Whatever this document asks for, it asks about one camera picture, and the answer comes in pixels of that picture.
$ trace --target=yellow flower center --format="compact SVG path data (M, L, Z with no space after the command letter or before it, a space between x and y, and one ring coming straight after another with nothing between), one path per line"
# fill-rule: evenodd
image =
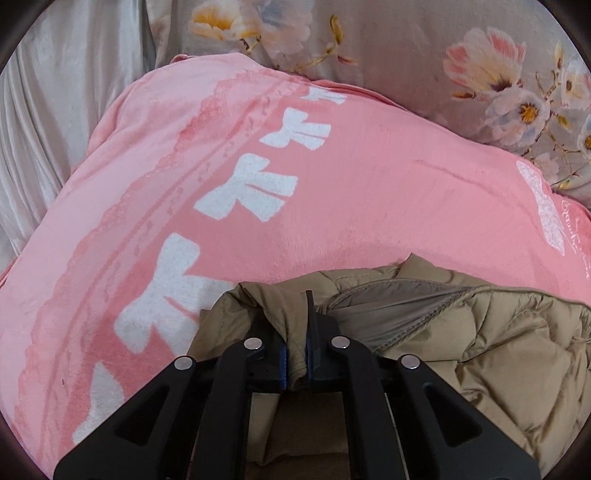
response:
M527 125L538 118L539 113L540 110L531 103L522 103L519 106L519 116L521 117L521 121Z
M218 27L220 30L230 30L234 18L230 18L227 15L223 15L219 8L212 5L210 7L202 8L193 13L193 21L195 23L204 23L212 28Z

